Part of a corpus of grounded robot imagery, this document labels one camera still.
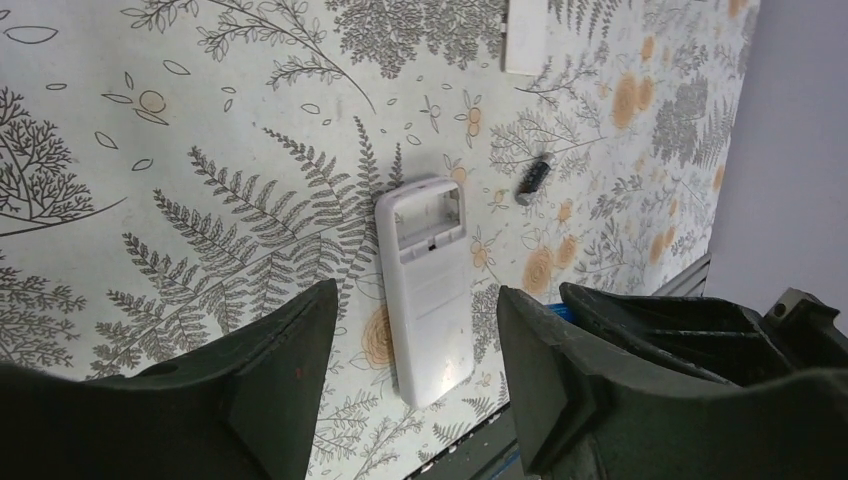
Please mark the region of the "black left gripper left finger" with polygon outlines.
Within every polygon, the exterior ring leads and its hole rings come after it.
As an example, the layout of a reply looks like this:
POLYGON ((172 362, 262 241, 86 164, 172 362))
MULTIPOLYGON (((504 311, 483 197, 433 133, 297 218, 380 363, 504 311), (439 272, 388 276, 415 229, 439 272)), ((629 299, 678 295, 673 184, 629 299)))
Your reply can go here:
POLYGON ((5 479, 302 479, 336 328, 324 280, 139 374, 1 367, 5 479))

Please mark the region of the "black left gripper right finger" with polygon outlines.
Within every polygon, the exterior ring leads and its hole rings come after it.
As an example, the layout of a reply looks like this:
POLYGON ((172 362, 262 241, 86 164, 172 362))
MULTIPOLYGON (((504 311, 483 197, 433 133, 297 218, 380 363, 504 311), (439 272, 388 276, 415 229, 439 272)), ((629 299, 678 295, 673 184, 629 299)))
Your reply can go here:
POLYGON ((502 287, 497 320, 524 471, 544 479, 843 479, 847 368, 751 386, 689 376, 502 287))

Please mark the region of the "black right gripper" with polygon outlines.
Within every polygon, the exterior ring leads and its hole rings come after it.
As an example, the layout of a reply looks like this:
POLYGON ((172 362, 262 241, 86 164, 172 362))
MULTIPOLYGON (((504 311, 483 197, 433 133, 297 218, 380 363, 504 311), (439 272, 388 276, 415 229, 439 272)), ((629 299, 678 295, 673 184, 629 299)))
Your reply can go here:
POLYGON ((761 317, 710 297, 619 295, 564 282, 573 323, 662 367, 715 383, 751 386, 811 369, 847 368, 840 311, 788 288, 761 317))

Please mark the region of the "blue battery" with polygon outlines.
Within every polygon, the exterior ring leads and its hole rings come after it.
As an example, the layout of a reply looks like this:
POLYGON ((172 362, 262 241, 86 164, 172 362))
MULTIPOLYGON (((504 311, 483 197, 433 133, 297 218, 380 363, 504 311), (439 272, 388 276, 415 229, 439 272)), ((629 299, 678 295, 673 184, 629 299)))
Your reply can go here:
POLYGON ((574 324, 576 322, 574 312, 563 303, 548 304, 547 308, 567 323, 574 324))

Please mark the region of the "white remote control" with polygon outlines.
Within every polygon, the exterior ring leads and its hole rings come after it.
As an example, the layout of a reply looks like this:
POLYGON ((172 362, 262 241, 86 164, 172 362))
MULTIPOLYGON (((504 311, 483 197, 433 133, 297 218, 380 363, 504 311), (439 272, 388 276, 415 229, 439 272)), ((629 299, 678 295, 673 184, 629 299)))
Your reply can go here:
POLYGON ((463 188, 409 183, 381 195, 374 216, 399 394, 422 409, 474 370, 463 188))

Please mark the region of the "black battery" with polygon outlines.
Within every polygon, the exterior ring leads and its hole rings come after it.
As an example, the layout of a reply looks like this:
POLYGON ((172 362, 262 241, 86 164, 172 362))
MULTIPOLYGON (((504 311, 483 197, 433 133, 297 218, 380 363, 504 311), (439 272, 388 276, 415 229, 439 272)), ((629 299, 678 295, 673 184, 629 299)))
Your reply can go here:
POLYGON ((532 165, 525 173, 515 195, 516 202, 528 206, 535 198, 541 185, 549 175, 555 156, 546 152, 533 159, 532 165))

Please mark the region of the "white battery cover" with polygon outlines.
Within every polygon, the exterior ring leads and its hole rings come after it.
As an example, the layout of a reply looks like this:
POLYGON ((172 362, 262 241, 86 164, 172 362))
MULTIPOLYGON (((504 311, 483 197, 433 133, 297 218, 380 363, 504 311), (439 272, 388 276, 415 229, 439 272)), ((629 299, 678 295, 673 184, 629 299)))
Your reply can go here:
POLYGON ((503 71, 513 75, 537 76, 546 61, 547 2, 507 2, 503 71))

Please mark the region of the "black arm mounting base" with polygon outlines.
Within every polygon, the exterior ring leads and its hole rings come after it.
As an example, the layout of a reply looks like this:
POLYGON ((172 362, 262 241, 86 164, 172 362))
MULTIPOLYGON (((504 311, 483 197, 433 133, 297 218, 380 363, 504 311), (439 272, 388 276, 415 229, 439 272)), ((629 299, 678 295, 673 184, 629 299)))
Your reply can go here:
POLYGON ((511 404, 506 403, 407 479, 509 480, 539 476, 524 472, 511 404))

